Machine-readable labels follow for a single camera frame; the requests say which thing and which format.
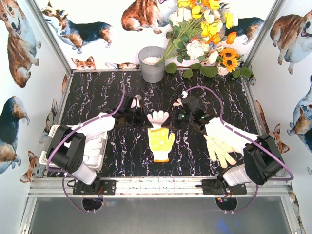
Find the blue dotted white glove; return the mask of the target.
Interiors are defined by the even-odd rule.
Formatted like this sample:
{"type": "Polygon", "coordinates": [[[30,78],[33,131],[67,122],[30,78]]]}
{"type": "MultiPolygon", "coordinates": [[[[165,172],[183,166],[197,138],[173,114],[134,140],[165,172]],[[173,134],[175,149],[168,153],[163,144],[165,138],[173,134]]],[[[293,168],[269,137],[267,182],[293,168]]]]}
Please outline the blue dotted white glove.
{"type": "Polygon", "coordinates": [[[92,139],[88,143],[86,143],[84,148],[83,161],[89,165],[97,164],[100,157],[102,145],[103,139],[100,137],[92,139]]]}

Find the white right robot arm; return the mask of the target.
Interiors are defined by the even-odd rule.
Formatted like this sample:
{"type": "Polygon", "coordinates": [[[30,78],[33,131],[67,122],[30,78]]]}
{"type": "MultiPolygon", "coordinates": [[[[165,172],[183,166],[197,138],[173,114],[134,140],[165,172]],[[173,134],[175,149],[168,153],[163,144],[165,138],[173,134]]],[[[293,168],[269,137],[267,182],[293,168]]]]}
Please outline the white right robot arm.
{"type": "Polygon", "coordinates": [[[175,103],[161,126],[180,129],[184,125],[203,134],[210,160],[219,161],[224,169],[220,180],[228,186],[251,182],[264,185],[284,167],[271,135],[258,136],[223,122],[203,111],[194,96],[175,103]]]}

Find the white glove orange cuff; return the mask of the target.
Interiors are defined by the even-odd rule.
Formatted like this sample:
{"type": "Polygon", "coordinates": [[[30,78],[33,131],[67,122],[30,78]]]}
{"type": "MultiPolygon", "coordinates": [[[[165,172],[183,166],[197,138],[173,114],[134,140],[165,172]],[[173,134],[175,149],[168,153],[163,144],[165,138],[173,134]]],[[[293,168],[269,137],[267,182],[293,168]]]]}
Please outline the white glove orange cuff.
{"type": "Polygon", "coordinates": [[[153,129],[161,128],[162,124],[168,119],[169,113],[162,110],[154,111],[152,114],[148,114],[147,118],[153,125],[153,129]]]}

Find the white glove orange trim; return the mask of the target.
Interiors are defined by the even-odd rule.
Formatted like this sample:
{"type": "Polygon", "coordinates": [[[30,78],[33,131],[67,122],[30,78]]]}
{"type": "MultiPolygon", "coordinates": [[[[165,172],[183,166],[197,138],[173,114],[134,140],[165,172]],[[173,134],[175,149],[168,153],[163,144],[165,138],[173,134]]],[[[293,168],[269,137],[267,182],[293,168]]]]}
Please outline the white glove orange trim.
{"type": "Polygon", "coordinates": [[[167,128],[148,129],[149,147],[154,162],[168,162],[168,154],[172,150],[176,135],[167,128]]]}

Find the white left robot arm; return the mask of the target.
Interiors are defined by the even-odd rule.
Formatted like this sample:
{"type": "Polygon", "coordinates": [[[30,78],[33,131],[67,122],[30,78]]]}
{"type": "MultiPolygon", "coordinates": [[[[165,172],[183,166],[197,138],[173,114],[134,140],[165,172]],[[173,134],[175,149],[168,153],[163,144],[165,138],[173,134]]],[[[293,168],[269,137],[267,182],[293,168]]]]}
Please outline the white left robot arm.
{"type": "Polygon", "coordinates": [[[91,185],[97,173],[83,162],[86,143],[124,124],[134,128],[152,127],[139,103],[141,99],[140,95],[122,95],[117,102],[90,120],[74,126],[62,124],[55,131],[51,130],[54,135],[46,151],[47,170],[68,173],[74,179],[91,185]]]}

